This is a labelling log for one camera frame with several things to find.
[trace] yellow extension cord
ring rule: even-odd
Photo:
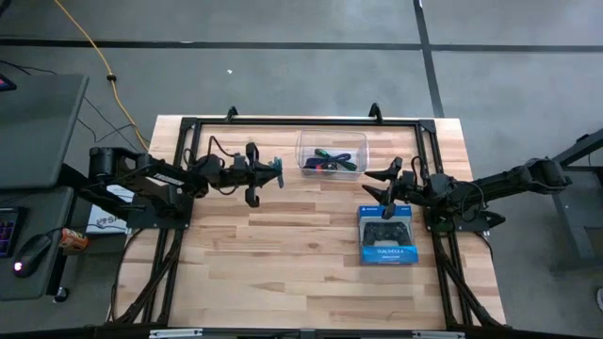
[[[117,105],[122,109],[122,112],[125,115],[125,117],[130,121],[130,123],[132,123],[132,126],[134,126],[134,131],[136,132],[136,137],[139,139],[140,144],[142,145],[144,150],[149,151],[149,146],[147,146],[146,142],[144,142],[144,138],[142,137],[142,134],[140,133],[139,127],[134,122],[134,119],[132,119],[132,117],[130,116],[130,113],[128,113],[128,110],[125,109],[125,107],[122,104],[122,101],[120,100],[120,96],[117,94],[117,86],[115,85],[115,75],[111,71],[111,67],[109,67],[109,63],[106,61],[105,56],[103,55],[103,52],[101,52],[101,50],[98,49],[98,47],[96,47],[96,43],[94,43],[94,41],[88,35],[88,33],[86,33],[84,28],[82,28],[82,26],[77,23],[77,21],[73,18],[73,16],[69,13],[69,11],[65,7],[63,7],[63,5],[61,5],[60,2],[58,2],[58,0],[55,0],[55,4],[57,4],[57,6],[63,11],[63,13],[65,13],[65,15],[67,15],[69,20],[71,20],[72,23],[75,24],[75,26],[79,29],[79,31],[82,32],[82,34],[84,34],[84,36],[86,37],[86,39],[88,39],[88,41],[90,42],[92,47],[94,47],[94,50],[96,51],[96,53],[98,53],[98,56],[101,57],[101,59],[105,63],[105,67],[106,67],[106,71],[108,72],[108,76],[113,78],[113,79],[109,79],[109,82],[111,83],[111,87],[113,88],[113,95],[115,96],[115,101],[117,102]]]

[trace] wooden table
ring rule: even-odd
[[[150,150],[153,156],[171,163],[181,118],[157,118]],[[459,180],[472,180],[459,120],[439,119],[436,127],[445,172]],[[356,209],[360,204],[375,204],[361,184],[384,183],[366,176],[357,182],[304,179],[296,165],[295,145],[299,131],[311,128],[203,127],[200,154],[205,154],[210,136],[215,136],[229,153],[244,153],[245,144],[253,141],[263,163],[274,156],[283,158],[285,188],[279,189],[274,180],[258,189],[261,205],[254,209],[244,202],[244,189],[232,196],[212,190],[195,202],[183,241],[170,326],[376,330],[445,327],[432,241],[420,208],[413,206],[417,265],[360,266]],[[387,168],[395,156],[402,157],[403,168],[409,170],[410,159],[417,153],[411,128],[316,128],[365,133],[370,170]],[[426,148],[430,147],[426,139]],[[155,230],[141,233],[127,253],[118,289],[118,314],[125,311],[149,279],[157,234]],[[504,322],[487,247],[474,234],[458,237],[468,285],[492,316]],[[451,293],[457,319],[461,319],[456,289],[451,288]],[[156,309],[160,300],[155,303]]]

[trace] game controller box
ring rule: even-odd
[[[413,239],[413,213],[409,205],[397,205],[394,216],[383,219],[384,206],[358,207],[360,262],[362,265],[410,265],[418,263]]]

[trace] concrete floor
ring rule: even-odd
[[[411,0],[64,4],[95,39],[420,42]],[[597,20],[603,3],[596,0],[424,0],[423,6],[431,43],[603,44]],[[0,18],[0,34],[80,38],[49,0],[13,2]],[[433,116],[420,51],[105,49],[105,54],[119,77],[122,100],[146,137],[158,114],[224,114],[230,105],[241,114],[364,116],[378,102],[386,116]],[[87,74],[88,98],[114,124],[126,124],[91,49],[0,47],[0,59]],[[444,113],[462,121],[474,175],[554,155],[603,127],[602,60],[599,53],[434,52]],[[26,76],[2,65],[0,72],[16,81]],[[87,105],[80,119],[99,136],[110,132]],[[126,135],[135,140],[131,131]],[[90,133],[77,127],[68,162],[85,170],[91,145]],[[102,145],[126,146],[119,136]],[[603,163],[601,153],[594,153],[592,162]],[[492,243],[508,323],[603,336],[603,313],[595,303],[602,275],[555,280],[549,273],[568,255],[552,200],[526,194],[493,202],[491,210],[507,217],[492,231]],[[10,309],[13,315],[0,317],[2,331],[101,323],[117,258],[87,257],[71,265],[76,274],[69,302],[1,303],[0,314]]]

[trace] black game controller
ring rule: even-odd
[[[367,222],[362,244],[372,246],[379,240],[398,241],[400,246],[413,245],[406,225],[402,222]]]

